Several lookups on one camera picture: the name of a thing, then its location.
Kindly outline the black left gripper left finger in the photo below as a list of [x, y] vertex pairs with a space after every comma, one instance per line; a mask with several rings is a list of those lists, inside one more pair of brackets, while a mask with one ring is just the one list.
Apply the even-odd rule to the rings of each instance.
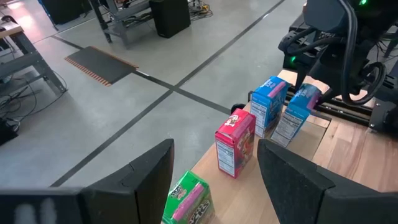
[[85, 224], [160, 224], [174, 169], [174, 140], [165, 139], [85, 187]]

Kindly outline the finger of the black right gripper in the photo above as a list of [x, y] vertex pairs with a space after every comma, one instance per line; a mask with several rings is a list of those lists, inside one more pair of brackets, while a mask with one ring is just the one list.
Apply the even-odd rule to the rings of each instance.
[[309, 67], [308, 65], [304, 65], [301, 63], [297, 65], [297, 78], [295, 82], [295, 91], [298, 91], [299, 88], [302, 86], [303, 81], [305, 77], [308, 75], [310, 70], [311, 67]]
[[318, 100], [315, 104], [315, 107], [317, 107], [318, 105], [321, 105], [322, 103], [329, 101], [339, 95], [341, 95], [341, 93], [339, 91], [329, 88], [329, 89], [327, 89], [326, 92], [324, 92], [320, 95], [320, 97], [318, 98]]

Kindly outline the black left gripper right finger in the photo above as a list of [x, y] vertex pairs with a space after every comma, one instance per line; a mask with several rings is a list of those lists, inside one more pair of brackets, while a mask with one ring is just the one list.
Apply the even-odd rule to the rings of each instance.
[[257, 160], [280, 224], [398, 224], [398, 192], [378, 192], [267, 139]]

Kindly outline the blue Rice Krispies cereal box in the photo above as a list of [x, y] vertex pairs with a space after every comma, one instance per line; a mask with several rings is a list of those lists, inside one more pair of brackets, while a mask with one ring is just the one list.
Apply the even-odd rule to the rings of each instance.
[[304, 83], [289, 101], [271, 139], [286, 147], [309, 117], [321, 94], [316, 86]]
[[256, 117], [255, 134], [259, 137], [263, 138], [279, 119], [290, 86], [289, 82], [271, 76], [251, 94], [250, 113]]

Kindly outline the green Apple Jacks cereal box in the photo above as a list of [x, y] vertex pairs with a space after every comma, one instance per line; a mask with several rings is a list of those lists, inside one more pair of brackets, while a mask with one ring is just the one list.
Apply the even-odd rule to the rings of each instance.
[[168, 193], [161, 224], [209, 224], [214, 215], [210, 186], [188, 170]]

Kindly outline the red Froot Loops cereal box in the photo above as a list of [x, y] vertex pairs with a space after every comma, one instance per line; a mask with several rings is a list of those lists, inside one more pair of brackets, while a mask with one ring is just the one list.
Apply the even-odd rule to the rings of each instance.
[[252, 158], [256, 117], [236, 109], [215, 132], [218, 168], [236, 179]]

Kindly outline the black hazard-striped floor mat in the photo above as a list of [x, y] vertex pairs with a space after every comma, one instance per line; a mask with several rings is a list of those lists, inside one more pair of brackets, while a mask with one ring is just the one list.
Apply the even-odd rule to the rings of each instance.
[[65, 60], [104, 86], [111, 86], [137, 69], [96, 47], [89, 46], [67, 57]]

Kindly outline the black box cabinet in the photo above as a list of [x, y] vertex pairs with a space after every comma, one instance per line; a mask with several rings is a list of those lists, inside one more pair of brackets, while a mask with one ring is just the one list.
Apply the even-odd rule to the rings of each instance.
[[191, 24], [188, 0], [149, 0], [157, 34], [171, 38]]

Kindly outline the grey metal workbench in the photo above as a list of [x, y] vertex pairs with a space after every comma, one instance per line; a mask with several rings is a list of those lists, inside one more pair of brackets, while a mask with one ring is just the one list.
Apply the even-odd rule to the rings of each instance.
[[43, 79], [54, 93], [63, 93], [67, 90], [25, 35], [23, 28], [14, 22], [11, 16], [0, 18], [0, 39], [6, 37], [13, 41], [22, 55], [0, 63], [0, 80], [10, 78], [6, 84], [0, 85], [1, 94], [10, 94], [40, 79]]

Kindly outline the grey metal table frame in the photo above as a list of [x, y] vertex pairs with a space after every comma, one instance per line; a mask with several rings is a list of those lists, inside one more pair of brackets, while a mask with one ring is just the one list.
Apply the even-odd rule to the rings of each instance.
[[88, 0], [108, 43], [112, 36], [130, 46], [129, 30], [153, 18], [149, 0]]

